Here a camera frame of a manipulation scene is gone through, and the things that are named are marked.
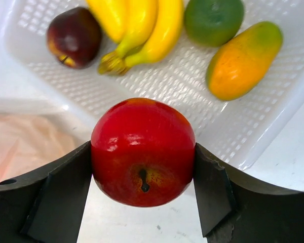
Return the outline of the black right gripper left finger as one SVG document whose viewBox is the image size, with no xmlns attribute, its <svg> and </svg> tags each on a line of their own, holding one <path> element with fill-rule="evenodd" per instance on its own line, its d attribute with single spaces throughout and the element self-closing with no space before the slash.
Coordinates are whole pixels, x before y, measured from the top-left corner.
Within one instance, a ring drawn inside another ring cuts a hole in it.
<svg viewBox="0 0 304 243">
<path fill-rule="evenodd" d="M 91 145 L 0 183 L 0 242 L 77 242 L 90 186 Z"/>
</svg>

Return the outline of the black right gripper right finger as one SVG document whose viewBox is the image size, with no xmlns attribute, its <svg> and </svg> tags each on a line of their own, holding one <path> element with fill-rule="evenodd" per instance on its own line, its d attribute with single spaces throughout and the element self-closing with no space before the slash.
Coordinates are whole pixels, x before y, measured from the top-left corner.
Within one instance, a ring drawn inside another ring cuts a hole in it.
<svg viewBox="0 0 304 243">
<path fill-rule="evenodd" d="M 304 192 L 252 177 L 200 144 L 194 186 L 208 242 L 304 242 Z"/>
</svg>

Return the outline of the banana print plastic bag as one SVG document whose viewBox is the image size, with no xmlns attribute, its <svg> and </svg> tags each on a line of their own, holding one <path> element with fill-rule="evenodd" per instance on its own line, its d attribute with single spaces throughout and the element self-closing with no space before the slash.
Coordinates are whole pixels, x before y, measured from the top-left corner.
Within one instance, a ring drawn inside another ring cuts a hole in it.
<svg viewBox="0 0 304 243">
<path fill-rule="evenodd" d="M 74 149 L 73 137 L 47 118 L 0 114 L 0 182 L 55 161 Z"/>
</svg>

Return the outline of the orange green mango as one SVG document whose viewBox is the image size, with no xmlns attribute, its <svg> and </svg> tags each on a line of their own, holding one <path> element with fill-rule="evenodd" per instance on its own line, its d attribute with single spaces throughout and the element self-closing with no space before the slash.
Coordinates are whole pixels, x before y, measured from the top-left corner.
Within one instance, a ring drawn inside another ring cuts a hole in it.
<svg viewBox="0 0 304 243">
<path fill-rule="evenodd" d="M 207 88 L 222 101 L 238 99 L 263 79 L 283 44 L 279 26 L 262 21 L 218 49 L 205 76 Z"/>
</svg>

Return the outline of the green orange round fruit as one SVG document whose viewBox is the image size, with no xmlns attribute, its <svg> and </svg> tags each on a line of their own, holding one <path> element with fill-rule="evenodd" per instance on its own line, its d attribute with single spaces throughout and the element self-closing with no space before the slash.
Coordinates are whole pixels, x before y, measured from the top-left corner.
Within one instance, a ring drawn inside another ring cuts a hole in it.
<svg viewBox="0 0 304 243">
<path fill-rule="evenodd" d="M 191 0 L 184 12 L 188 38 L 205 47 L 220 47 L 231 40 L 244 20 L 241 0 Z"/>
</svg>

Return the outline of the yellow banana bunch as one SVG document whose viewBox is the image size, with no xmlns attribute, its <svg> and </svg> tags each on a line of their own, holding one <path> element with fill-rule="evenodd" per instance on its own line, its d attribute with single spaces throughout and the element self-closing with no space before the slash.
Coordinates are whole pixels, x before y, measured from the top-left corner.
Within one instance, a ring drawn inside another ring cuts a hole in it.
<svg viewBox="0 0 304 243">
<path fill-rule="evenodd" d="M 101 58 L 100 74 L 123 75 L 132 67 L 163 60 L 183 26 L 183 1 L 87 1 L 117 47 Z"/>
</svg>

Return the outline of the white plastic basket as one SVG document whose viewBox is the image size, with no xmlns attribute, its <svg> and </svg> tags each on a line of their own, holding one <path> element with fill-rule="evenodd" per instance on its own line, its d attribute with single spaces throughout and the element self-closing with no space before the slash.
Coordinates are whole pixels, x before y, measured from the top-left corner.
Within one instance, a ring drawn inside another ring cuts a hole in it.
<svg viewBox="0 0 304 243">
<path fill-rule="evenodd" d="M 88 126 L 114 104 L 147 97 L 179 110 L 197 141 L 239 169 L 251 167 L 304 102 L 304 1 L 245 1 L 242 29 L 263 20 L 279 25 L 283 46 L 260 83 L 223 102 L 210 94 L 206 68 L 215 49 L 199 48 L 183 34 L 162 62 L 122 77 L 99 76 L 96 66 L 59 64 L 46 46 L 46 29 L 58 14 L 83 1 L 12 1 L 3 23 L 6 50 L 19 69 L 53 101 Z"/>
</svg>

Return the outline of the dark red apple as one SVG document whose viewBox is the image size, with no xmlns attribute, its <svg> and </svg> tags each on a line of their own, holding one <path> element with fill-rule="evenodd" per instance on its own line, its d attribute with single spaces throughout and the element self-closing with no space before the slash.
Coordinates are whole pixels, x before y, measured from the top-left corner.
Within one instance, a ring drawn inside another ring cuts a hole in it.
<svg viewBox="0 0 304 243">
<path fill-rule="evenodd" d="M 57 15 L 46 33 L 47 46 L 56 59 L 73 69 L 83 69 L 96 58 L 102 30 L 85 7 L 76 7 Z"/>
</svg>

